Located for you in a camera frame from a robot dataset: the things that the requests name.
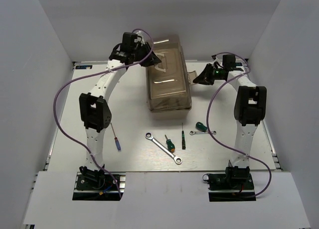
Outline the beige cantilever toolbox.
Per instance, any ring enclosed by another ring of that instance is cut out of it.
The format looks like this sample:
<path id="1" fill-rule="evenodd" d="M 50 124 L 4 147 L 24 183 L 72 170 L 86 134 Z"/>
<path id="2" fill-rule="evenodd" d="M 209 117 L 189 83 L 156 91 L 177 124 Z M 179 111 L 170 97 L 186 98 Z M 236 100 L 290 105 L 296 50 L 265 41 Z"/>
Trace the beige cantilever toolbox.
<path id="1" fill-rule="evenodd" d="M 156 120 L 184 119 L 192 108 L 192 99 L 179 36 L 156 39 L 154 53 L 161 62 L 146 68 L 150 115 Z"/>

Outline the stubby green orange screwdriver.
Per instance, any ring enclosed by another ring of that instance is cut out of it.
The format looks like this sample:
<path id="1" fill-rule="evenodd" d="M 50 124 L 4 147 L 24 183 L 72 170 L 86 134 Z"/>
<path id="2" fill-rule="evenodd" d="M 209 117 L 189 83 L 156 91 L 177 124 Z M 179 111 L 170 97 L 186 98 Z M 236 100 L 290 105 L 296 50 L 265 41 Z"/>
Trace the stubby green orange screwdriver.
<path id="1" fill-rule="evenodd" d="M 165 134 L 165 139 L 166 139 L 166 144 L 167 144 L 167 149 L 170 151 L 170 152 L 174 152 L 175 151 L 175 145 L 173 144 L 173 142 L 171 141 L 171 139 L 169 139 L 167 137 L 167 135 Z"/>

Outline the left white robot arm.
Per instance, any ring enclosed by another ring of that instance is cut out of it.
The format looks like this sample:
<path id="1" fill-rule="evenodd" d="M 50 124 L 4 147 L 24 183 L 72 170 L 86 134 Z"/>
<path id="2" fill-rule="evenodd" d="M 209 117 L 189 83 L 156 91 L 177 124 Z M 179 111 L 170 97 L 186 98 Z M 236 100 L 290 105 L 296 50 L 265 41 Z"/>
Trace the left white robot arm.
<path id="1" fill-rule="evenodd" d="M 127 72 L 129 65 L 138 63 L 142 67 L 155 66 L 161 60 L 152 51 L 151 46 L 142 37 L 141 30 L 125 32 L 122 42 L 114 47 L 107 62 L 106 73 L 95 86 L 79 97 L 80 116 L 87 135 L 86 163 L 80 171 L 93 171 L 88 183 L 95 189 L 105 184 L 105 176 L 100 173 L 104 168 L 103 142 L 106 128 L 110 125 L 112 114 L 108 101 L 120 78 Z"/>

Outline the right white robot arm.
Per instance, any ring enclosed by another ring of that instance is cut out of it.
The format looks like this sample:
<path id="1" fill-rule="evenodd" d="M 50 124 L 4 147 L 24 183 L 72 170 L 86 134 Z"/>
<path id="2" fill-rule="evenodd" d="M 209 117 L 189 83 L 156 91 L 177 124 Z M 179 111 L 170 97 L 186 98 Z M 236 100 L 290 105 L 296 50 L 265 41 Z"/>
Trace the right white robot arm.
<path id="1" fill-rule="evenodd" d="M 224 80 L 237 92 L 234 105 L 234 118 L 237 123 L 235 145 L 231 148 L 234 155 L 225 169 L 226 185 L 238 188 L 250 175 L 249 156 L 254 134 L 265 118 L 267 89 L 257 86 L 248 78 L 248 71 L 238 67 L 236 55 L 221 53 L 212 56 L 204 70 L 193 80 L 194 84 L 213 85 L 216 80 Z"/>

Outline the small combination wrench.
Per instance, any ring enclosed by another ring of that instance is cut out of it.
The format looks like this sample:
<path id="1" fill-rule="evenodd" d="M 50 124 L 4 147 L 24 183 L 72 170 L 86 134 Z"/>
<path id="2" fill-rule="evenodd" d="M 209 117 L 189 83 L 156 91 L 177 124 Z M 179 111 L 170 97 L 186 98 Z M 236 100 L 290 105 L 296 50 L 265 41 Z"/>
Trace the small combination wrench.
<path id="1" fill-rule="evenodd" d="M 216 135 L 217 132 L 216 131 L 190 131 L 189 134 L 190 135 L 196 135 L 196 134 L 213 134 Z"/>

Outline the thin black green screwdriver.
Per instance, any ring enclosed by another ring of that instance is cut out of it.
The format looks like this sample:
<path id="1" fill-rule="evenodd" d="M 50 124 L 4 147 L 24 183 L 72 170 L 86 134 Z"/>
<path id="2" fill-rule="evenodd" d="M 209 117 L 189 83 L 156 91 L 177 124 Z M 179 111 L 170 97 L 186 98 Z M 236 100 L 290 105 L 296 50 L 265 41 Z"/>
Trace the thin black green screwdriver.
<path id="1" fill-rule="evenodd" d="M 183 124 L 181 124 L 181 144 L 182 144 L 182 150 L 186 150 L 186 143 L 185 143 L 185 134 L 184 134 L 184 130 L 183 130 Z"/>

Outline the large ratchet wrench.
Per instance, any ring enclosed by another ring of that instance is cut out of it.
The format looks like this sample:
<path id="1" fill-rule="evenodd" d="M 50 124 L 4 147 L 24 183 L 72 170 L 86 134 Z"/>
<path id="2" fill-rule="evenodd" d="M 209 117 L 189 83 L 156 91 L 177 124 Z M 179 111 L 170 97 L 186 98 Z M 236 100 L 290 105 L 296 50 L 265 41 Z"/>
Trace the large ratchet wrench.
<path id="1" fill-rule="evenodd" d="M 162 145 L 150 132 L 145 134 L 145 138 L 153 142 L 157 147 L 159 147 L 163 152 L 165 152 L 170 158 L 174 160 L 177 165 L 182 163 L 182 159 L 172 152 L 170 152 L 164 145 Z"/>

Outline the red blue screwdriver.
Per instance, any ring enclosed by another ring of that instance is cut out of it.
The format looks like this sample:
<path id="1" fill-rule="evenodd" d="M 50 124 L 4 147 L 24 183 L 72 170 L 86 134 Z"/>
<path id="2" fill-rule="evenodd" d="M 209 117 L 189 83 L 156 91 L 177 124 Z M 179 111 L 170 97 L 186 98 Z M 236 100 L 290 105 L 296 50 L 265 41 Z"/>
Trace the red blue screwdriver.
<path id="1" fill-rule="evenodd" d="M 115 130 L 114 130 L 114 128 L 113 128 L 112 123 L 111 123 L 111 129 L 112 129 L 112 132 L 113 132 L 113 135 L 114 135 L 114 141 L 115 141 L 116 148 L 117 148 L 117 150 L 118 150 L 119 152 L 121 152 L 122 148 L 121 148 L 121 145 L 120 145 L 120 143 L 119 143 L 119 140 L 118 140 L 118 138 L 117 138 L 117 136 L 116 136 L 116 134 L 115 134 Z"/>

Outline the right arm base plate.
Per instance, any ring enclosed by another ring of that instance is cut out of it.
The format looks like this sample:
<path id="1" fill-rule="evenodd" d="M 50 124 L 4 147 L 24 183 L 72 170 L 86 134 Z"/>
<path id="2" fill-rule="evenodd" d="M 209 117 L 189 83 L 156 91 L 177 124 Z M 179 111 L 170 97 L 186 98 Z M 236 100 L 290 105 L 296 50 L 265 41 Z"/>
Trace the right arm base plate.
<path id="1" fill-rule="evenodd" d="M 251 174 L 247 179 L 227 182 L 226 174 L 206 173 L 202 176 L 208 185 L 210 202 L 249 202 L 256 201 L 255 187 Z"/>

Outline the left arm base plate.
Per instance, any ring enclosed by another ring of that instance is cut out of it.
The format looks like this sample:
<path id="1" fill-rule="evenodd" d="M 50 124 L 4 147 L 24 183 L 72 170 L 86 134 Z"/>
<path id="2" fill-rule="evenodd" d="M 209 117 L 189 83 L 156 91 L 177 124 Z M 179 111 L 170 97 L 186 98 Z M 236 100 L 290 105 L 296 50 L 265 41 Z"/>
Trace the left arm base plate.
<path id="1" fill-rule="evenodd" d="M 118 188 L 121 196 L 125 190 L 126 175 L 124 173 L 115 173 L 115 180 L 105 174 L 99 183 L 85 178 L 81 173 L 77 173 L 75 186 L 73 190 L 73 201 L 119 201 Z"/>

